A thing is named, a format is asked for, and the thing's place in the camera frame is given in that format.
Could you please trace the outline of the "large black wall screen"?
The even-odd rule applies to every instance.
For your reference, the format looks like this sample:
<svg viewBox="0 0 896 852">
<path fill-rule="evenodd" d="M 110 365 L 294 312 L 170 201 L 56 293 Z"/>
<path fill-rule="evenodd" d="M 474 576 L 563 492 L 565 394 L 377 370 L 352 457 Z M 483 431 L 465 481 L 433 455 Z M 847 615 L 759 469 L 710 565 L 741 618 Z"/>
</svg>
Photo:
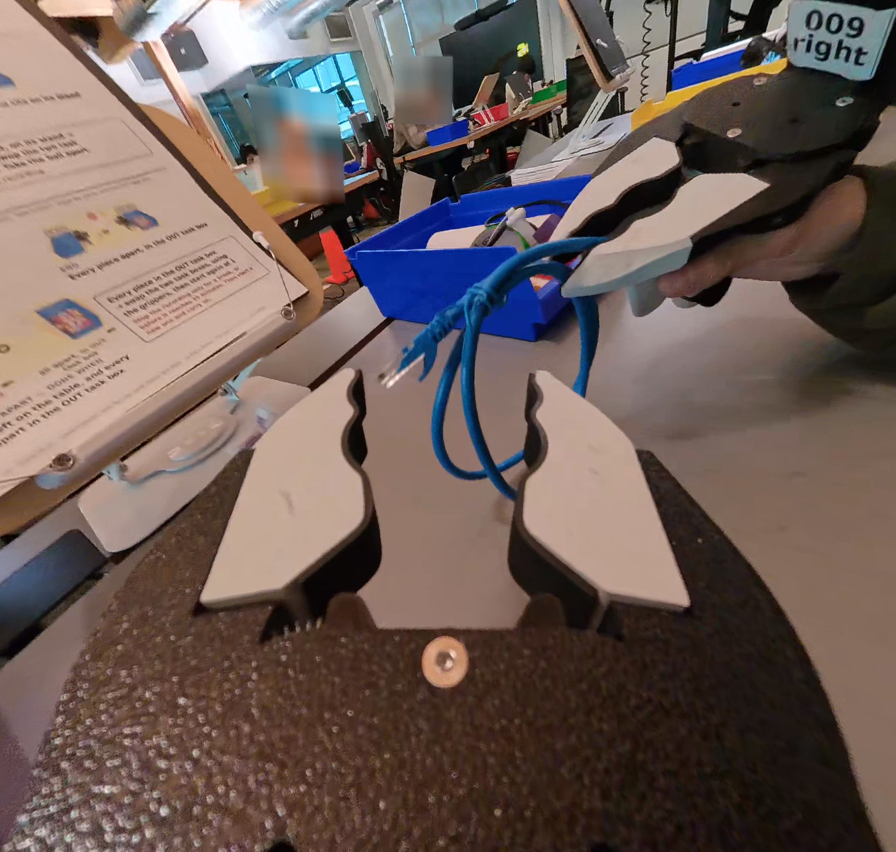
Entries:
<svg viewBox="0 0 896 852">
<path fill-rule="evenodd" d="M 502 10 L 438 41 L 442 56 L 453 60 L 454 107 L 470 106 L 487 75 L 499 74 L 495 95 L 504 94 L 504 79 L 530 58 L 534 81 L 544 81 L 537 0 L 517 0 Z"/>
</svg>

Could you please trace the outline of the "white papers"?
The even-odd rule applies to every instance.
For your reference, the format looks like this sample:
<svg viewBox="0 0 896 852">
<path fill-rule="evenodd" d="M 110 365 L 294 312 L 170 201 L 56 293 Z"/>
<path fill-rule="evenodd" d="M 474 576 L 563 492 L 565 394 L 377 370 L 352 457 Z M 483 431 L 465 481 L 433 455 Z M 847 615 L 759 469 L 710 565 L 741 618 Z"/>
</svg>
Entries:
<svg viewBox="0 0 896 852">
<path fill-rule="evenodd" d="M 508 174 L 511 186 L 551 182 L 555 179 L 591 176 L 612 153 L 611 148 L 589 151 L 557 161 L 544 161 L 516 167 Z"/>
</svg>

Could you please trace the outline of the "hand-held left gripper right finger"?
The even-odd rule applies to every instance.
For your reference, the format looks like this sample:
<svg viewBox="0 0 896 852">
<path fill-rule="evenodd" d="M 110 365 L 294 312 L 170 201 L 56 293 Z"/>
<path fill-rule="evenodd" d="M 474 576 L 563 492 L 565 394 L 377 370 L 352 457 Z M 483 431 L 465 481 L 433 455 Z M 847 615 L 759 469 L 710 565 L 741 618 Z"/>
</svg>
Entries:
<svg viewBox="0 0 896 852">
<path fill-rule="evenodd" d="M 691 599 L 636 449 L 551 373 L 528 379 L 525 469 L 508 567 L 531 598 L 550 596 L 573 630 L 600 631 L 616 605 L 685 613 Z"/>
</svg>

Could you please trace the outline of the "person's right forearm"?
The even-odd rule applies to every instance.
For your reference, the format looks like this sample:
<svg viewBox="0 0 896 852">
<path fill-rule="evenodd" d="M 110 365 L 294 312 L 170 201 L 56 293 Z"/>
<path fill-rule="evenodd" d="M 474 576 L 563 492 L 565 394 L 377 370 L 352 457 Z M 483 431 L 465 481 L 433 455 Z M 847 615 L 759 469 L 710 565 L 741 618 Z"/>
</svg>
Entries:
<svg viewBox="0 0 896 852">
<path fill-rule="evenodd" d="M 809 320 L 858 350 L 895 350 L 895 163 L 857 165 L 867 207 L 862 225 L 826 272 L 784 283 Z"/>
</svg>

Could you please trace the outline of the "person's right hand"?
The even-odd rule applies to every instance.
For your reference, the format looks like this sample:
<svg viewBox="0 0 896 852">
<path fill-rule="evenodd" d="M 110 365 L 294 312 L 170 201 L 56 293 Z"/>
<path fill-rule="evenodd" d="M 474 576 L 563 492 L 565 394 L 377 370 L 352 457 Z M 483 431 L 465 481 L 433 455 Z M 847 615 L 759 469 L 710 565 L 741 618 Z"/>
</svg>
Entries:
<svg viewBox="0 0 896 852">
<path fill-rule="evenodd" d="M 868 193 L 857 176 L 825 188 L 794 223 L 732 237 L 658 280 L 666 298 L 693 298 L 727 278 L 795 282 L 826 272 L 858 233 Z"/>
</svg>

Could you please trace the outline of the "blue plastic bin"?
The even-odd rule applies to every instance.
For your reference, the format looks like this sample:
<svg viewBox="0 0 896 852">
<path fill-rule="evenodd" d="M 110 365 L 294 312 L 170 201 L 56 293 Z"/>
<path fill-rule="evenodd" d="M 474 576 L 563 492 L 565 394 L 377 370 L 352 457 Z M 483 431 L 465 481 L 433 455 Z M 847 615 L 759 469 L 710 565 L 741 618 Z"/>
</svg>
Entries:
<svg viewBox="0 0 896 852">
<path fill-rule="evenodd" d="M 427 249 L 435 232 L 483 226 L 512 207 L 528 218 L 561 215 L 588 183 L 587 175 L 443 198 L 427 210 L 382 230 L 346 252 L 386 318 L 427 324 L 515 251 L 510 248 Z"/>
<path fill-rule="evenodd" d="M 729 50 L 713 51 L 697 61 L 683 63 L 673 69 L 670 90 L 688 88 L 695 85 L 719 80 L 740 73 L 741 71 L 782 61 L 785 51 L 774 45 L 774 41 L 762 38 L 759 44 Z"/>
</svg>

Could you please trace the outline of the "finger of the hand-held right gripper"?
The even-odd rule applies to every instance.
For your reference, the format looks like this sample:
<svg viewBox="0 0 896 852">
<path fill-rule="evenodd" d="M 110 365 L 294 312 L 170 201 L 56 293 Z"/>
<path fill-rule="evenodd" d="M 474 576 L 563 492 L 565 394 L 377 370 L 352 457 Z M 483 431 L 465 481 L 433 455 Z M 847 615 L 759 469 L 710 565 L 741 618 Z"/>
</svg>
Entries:
<svg viewBox="0 0 896 852">
<path fill-rule="evenodd" d="M 685 182 L 658 212 L 599 243 L 566 280 L 566 299 L 625 290 L 634 317 L 649 315 L 666 297 L 658 279 L 683 267 L 697 234 L 768 187 L 749 174 L 701 174 Z"/>
<path fill-rule="evenodd" d="M 651 139 L 593 176 L 559 219 L 550 241 L 619 237 L 641 217 L 656 214 L 683 183 L 678 144 Z"/>
</svg>

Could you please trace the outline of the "grey tilted display board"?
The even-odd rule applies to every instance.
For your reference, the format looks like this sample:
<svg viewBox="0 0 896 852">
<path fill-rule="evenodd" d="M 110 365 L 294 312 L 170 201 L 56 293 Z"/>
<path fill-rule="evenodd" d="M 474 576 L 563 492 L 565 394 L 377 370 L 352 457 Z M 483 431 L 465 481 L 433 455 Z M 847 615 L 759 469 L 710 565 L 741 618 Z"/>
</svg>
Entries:
<svg viewBox="0 0 896 852">
<path fill-rule="evenodd" d="M 558 0 L 574 29 L 591 75 L 605 93 L 625 89 L 633 70 L 602 0 Z"/>
</svg>

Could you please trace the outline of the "orange traffic cone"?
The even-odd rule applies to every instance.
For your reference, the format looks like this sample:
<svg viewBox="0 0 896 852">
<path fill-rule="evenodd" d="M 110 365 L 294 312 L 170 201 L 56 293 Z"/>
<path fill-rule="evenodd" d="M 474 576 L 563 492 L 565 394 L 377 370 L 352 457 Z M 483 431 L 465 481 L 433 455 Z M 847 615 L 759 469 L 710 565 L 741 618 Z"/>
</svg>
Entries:
<svg viewBox="0 0 896 852">
<path fill-rule="evenodd" d="M 345 286 L 356 278 L 356 273 L 346 255 L 342 241 L 332 228 L 321 230 L 319 237 L 330 270 L 326 276 L 326 283 L 332 286 Z"/>
</svg>

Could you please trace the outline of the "white stand base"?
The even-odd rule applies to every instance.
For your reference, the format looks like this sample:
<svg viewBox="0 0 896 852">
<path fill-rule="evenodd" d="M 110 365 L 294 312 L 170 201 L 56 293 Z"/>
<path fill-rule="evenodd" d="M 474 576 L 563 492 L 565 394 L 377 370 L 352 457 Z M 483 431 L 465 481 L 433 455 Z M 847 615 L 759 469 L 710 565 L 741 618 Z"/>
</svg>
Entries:
<svg viewBox="0 0 896 852">
<path fill-rule="evenodd" d="M 140 544 L 309 393 L 279 380 L 248 378 L 235 393 L 208 399 L 107 467 L 78 501 L 99 544 L 110 554 Z"/>
</svg>

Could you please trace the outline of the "long wooden desk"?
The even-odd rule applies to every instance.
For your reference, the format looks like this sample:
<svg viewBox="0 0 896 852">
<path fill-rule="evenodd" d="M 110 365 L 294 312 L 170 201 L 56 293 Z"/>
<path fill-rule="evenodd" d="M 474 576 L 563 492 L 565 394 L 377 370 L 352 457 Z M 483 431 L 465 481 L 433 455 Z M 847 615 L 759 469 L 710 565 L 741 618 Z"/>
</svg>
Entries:
<svg viewBox="0 0 896 852">
<path fill-rule="evenodd" d="M 299 244 L 321 232 L 333 230 L 344 250 L 354 244 L 349 218 L 359 216 L 368 194 L 367 187 L 377 191 L 380 176 L 374 171 L 350 176 L 343 183 L 344 199 L 330 204 L 297 203 L 276 199 L 270 190 L 259 193 L 258 200 L 265 213 L 285 231 L 288 238 Z"/>
</svg>

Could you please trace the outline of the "black wall speaker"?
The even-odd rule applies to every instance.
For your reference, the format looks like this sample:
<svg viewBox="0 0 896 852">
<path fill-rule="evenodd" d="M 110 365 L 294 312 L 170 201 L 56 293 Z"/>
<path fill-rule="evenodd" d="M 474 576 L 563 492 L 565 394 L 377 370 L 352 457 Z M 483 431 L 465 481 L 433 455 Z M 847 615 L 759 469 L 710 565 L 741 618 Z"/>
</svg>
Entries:
<svg viewBox="0 0 896 852">
<path fill-rule="evenodd" d="M 161 41 L 179 73 L 203 70 L 209 63 L 196 33 L 189 28 L 165 32 Z"/>
</svg>

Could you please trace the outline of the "white board stand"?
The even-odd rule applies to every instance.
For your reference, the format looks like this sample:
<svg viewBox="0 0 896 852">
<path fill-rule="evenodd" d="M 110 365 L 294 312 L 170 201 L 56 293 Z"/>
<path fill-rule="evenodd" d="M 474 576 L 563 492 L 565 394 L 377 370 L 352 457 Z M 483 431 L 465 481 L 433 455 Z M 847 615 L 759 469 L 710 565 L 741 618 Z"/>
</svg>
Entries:
<svg viewBox="0 0 896 852">
<path fill-rule="evenodd" d="M 614 148 L 632 131 L 631 115 L 625 108 L 623 86 L 613 93 L 599 91 L 578 126 L 567 133 L 566 143 L 555 160 L 570 160 Z"/>
</svg>

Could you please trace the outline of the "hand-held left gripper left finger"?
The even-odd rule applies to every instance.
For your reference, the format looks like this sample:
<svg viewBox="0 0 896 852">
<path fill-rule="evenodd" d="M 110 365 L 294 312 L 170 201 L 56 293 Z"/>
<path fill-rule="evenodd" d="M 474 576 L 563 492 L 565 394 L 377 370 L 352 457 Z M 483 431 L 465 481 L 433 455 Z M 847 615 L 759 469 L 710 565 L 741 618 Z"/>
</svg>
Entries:
<svg viewBox="0 0 896 852">
<path fill-rule="evenodd" d="M 305 625 L 375 576 L 383 553 L 365 416 L 363 373 L 345 368 L 263 435 L 199 596 L 204 609 L 271 605 Z"/>
</svg>

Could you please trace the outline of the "black webcam bar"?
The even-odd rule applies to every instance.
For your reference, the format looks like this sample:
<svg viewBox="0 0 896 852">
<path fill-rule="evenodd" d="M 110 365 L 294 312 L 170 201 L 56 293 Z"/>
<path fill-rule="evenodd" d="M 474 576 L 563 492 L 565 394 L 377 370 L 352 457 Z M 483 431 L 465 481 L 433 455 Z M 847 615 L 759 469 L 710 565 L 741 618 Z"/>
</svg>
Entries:
<svg viewBox="0 0 896 852">
<path fill-rule="evenodd" d="M 454 31 L 461 32 L 484 23 L 492 17 L 501 14 L 511 5 L 510 0 L 495 0 L 486 6 L 479 7 L 469 14 L 459 18 L 454 23 Z"/>
</svg>

